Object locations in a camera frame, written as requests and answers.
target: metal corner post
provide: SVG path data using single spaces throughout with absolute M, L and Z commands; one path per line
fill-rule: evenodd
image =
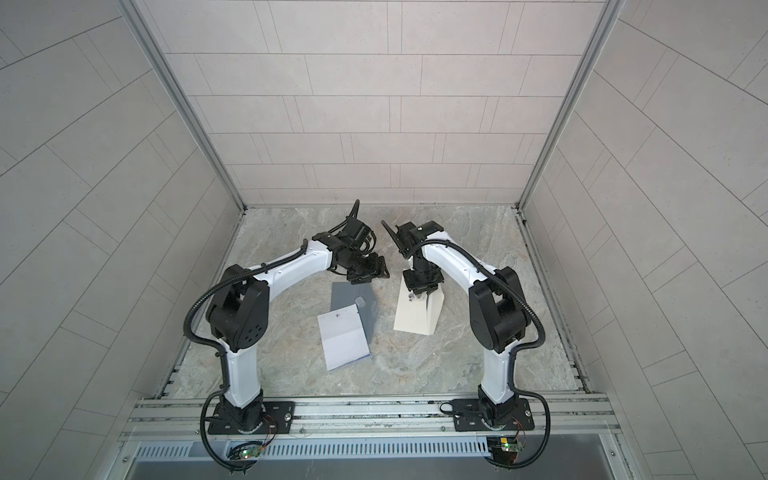
M 576 73 L 571 79 L 571 84 L 568 86 L 568 91 L 563 97 L 563 102 L 560 104 L 558 114 L 554 118 L 554 123 L 552 124 L 549 133 L 547 133 L 544 147 L 541 149 L 541 153 L 536 160 L 536 164 L 533 166 L 531 176 L 528 178 L 528 182 L 525 185 L 525 189 L 518 202 L 518 210 L 521 212 L 525 210 L 528 203 L 531 201 L 531 195 L 536 187 L 536 183 L 538 182 L 538 179 L 541 178 L 541 173 L 544 171 L 544 167 L 547 164 L 549 157 L 552 155 L 555 145 L 557 145 L 558 139 L 565 128 L 565 124 L 568 122 L 568 117 L 571 116 L 571 112 L 576 106 L 576 101 L 578 100 L 579 95 L 581 95 L 581 91 L 584 90 L 589 74 L 592 72 L 594 64 L 598 61 L 600 50 L 603 48 L 603 45 L 605 45 L 623 4 L 624 0 L 606 0 L 603 5 L 603 9 L 594 26 L 592 35 L 587 42 L 587 47 L 584 49 L 584 54 L 581 56 L 581 60 L 576 68 Z
M 147 23 L 138 11 L 134 0 L 115 0 L 115 3 L 117 4 L 120 13 L 123 15 L 125 22 L 128 24 L 131 33 L 141 47 L 141 50 L 144 52 L 144 55 L 154 69 L 154 72 L 160 79 L 161 84 L 165 87 L 170 99 L 176 106 L 176 110 L 179 112 L 181 119 L 187 125 L 187 128 L 192 134 L 192 138 L 194 138 L 195 142 L 200 147 L 200 151 L 203 152 L 205 158 L 208 159 L 211 166 L 214 168 L 216 175 L 224 182 L 230 195 L 235 200 L 235 204 L 240 208 L 240 211 L 243 212 L 246 209 L 246 204 L 243 202 L 240 192 L 237 191 L 227 170 L 224 168 L 219 155 L 216 153 L 214 146 L 210 142 L 210 138 L 208 138 L 208 134 L 205 129 L 203 129 L 203 125 L 197 118 L 187 96 L 182 92 L 181 86 L 166 62 L 163 53 L 157 47 L 157 42 L 155 42 L 152 37 L 152 34 L 147 27 Z

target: stone-patterned tabletop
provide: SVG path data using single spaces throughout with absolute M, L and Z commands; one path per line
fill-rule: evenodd
M 248 210 L 226 265 L 252 266 L 296 249 L 303 238 L 342 221 L 348 207 L 256 208 Z M 510 207 L 477 206 L 360 206 L 358 218 L 373 228 L 376 252 L 386 258 L 391 277 L 373 280 L 378 315 L 370 343 L 371 356 L 326 371 L 317 315 L 329 311 L 331 284 L 343 281 L 332 273 L 302 280 L 270 304 L 270 322 L 257 347 L 259 379 L 264 395 L 388 395 L 401 393 L 476 392 L 482 380 L 482 347 L 469 328 L 467 296 L 448 277 L 445 303 L 435 333 L 423 336 L 395 331 L 398 291 L 405 259 L 381 225 L 428 220 L 441 224 L 454 241 L 497 268 L 511 266 L 520 276 L 526 300 L 540 316 L 547 341 L 539 349 L 520 353 L 516 382 L 523 389 L 573 390 L 560 337 L 541 292 L 525 243 Z M 198 334 L 210 338 L 208 322 Z M 526 340 L 534 339 L 531 325 Z M 220 383 L 214 350 L 192 344 L 182 362 L 172 396 L 204 398 Z

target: tiled wall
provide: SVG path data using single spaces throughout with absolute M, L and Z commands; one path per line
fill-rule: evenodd
M 646 478 L 768 474 L 767 32 L 629 0 L 525 210 Z
M 602 8 L 137 3 L 247 204 L 517 201 Z
M 237 216 L 111 0 L 0 2 L 0 477 L 98 471 Z

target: white card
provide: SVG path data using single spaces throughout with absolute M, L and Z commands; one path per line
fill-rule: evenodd
M 356 304 L 318 315 L 317 324 L 328 370 L 371 354 Z

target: wire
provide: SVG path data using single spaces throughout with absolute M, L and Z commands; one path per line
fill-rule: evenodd
M 508 295 L 512 296 L 512 298 L 517 300 L 520 303 L 520 306 L 522 307 L 522 309 L 525 311 L 525 313 L 527 313 L 528 316 L 531 318 L 531 321 L 536 327 L 536 333 L 538 334 L 538 336 L 536 340 L 534 340 L 533 342 L 519 343 L 518 345 L 515 345 L 512 347 L 512 349 L 509 351 L 509 361 L 510 361 L 509 368 L 511 371 L 514 371 L 515 359 L 517 358 L 518 352 L 520 352 L 521 350 L 535 349 L 544 345 L 544 341 L 547 339 L 547 336 L 544 331 L 544 326 L 541 324 L 541 320 L 536 315 L 536 312 L 534 312 L 533 309 L 525 302 L 525 299 L 519 296 L 517 292 L 515 292 L 504 280 L 498 278 L 496 275 L 489 272 L 467 250 L 464 250 L 459 245 L 456 245 L 455 243 L 453 243 L 451 240 L 434 238 L 434 239 L 423 240 L 417 243 L 404 254 L 404 257 L 406 259 L 412 257 L 413 254 L 416 253 L 416 251 L 418 251 L 420 248 L 422 248 L 425 245 L 443 245 L 446 248 L 452 248 L 453 250 L 456 250 L 457 252 L 459 252 L 461 255 L 463 255 L 464 258 L 469 260 L 469 262 L 478 270 L 478 272 L 488 277 L 488 280 L 491 280 L 502 292 L 507 293 Z M 487 457 L 485 458 L 485 460 L 487 460 L 488 463 L 492 465 L 512 470 L 514 468 L 527 467 L 531 463 L 535 462 L 539 456 L 541 456 L 542 452 L 547 446 L 547 442 L 549 441 L 549 432 L 551 430 L 551 416 L 549 412 L 549 405 L 547 404 L 547 400 L 543 396 L 539 395 L 536 392 L 529 392 L 528 390 L 519 389 L 518 387 L 515 386 L 514 379 L 509 379 L 508 384 L 512 392 L 517 393 L 518 395 L 521 395 L 521 396 L 533 397 L 537 399 L 539 402 L 541 402 L 541 404 L 544 406 L 544 418 L 545 418 L 544 438 L 541 440 L 541 445 L 538 447 L 538 450 L 536 450 L 536 452 L 534 452 L 534 454 L 531 455 L 530 458 L 527 458 L 522 462 L 511 463 L 511 464 L 500 463 L 500 462 L 496 462 L 495 460 L 491 460 Z
M 217 464 L 229 470 L 230 473 L 245 472 L 247 469 L 254 466 L 256 462 L 250 462 L 245 465 L 235 465 L 221 458 L 210 447 L 210 443 L 208 442 L 208 437 L 205 432 L 205 422 L 210 421 L 210 417 L 206 417 L 206 413 L 208 411 L 208 406 L 210 405 L 210 401 L 213 400 L 214 397 L 223 396 L 224 393 L 226 393 L 227 390 L 230 388 L 230 372 L 229 372 L 229 369 L 227 368 L 227 349 L 222 344 L 214 340 L 206 339 L 196 335 L 192 331 L 192 320 L 194 319 L 195 315 L 197 315 L 197 311 L 200 310 L 200 308 L 208 301 L 208 299 L 211 298 L 217 291 L 223 289 L 224 287 L 233 285 L 234 283 L 243 282 L 248 278 L 252 278 L 255 275 L 259 275 L 260 273 L 268 272 L 269 270 L 285 265 L 286 263 L 293 262 L 295 259 L 301 257 L 303 254 L 306 253 L 306 248 L 308 244 L 309 242 L 305 239 L 302 243 L 302 246 L 293 255 L 289 255 L 288 257 L 285 257 L 280 260 L 275 260 L 274 262 L 268 265 L 261 266 L 255 270 L 247 270 L 245 272 L 238 273 L 235 276 L 231 276 L 230 278 L 220 281 L 219 283 L 217 283 L 216 285 L 208 289 L 205 293 L 203 293 L 203 295 L 199 299 L 197 299 L 197 301 L 192 305 L 192 308 L 190 308 L 190 311 L 187 312 L 187 316 L 184 317 L 184 326 L 183 326 L 184 336 L 186 336 L 191 342 L 199 343 L 201 345 L 212 346 L 217 350 L 216 355 L 219 356 L 221 360 L 221 389 L 211 393 L 203 403 L 203 411 L 200 412 L 200 440 L 203 442 L 203 447 L 205 448 L 205 451 L 214 460 L 214 462 L 216 462 Z

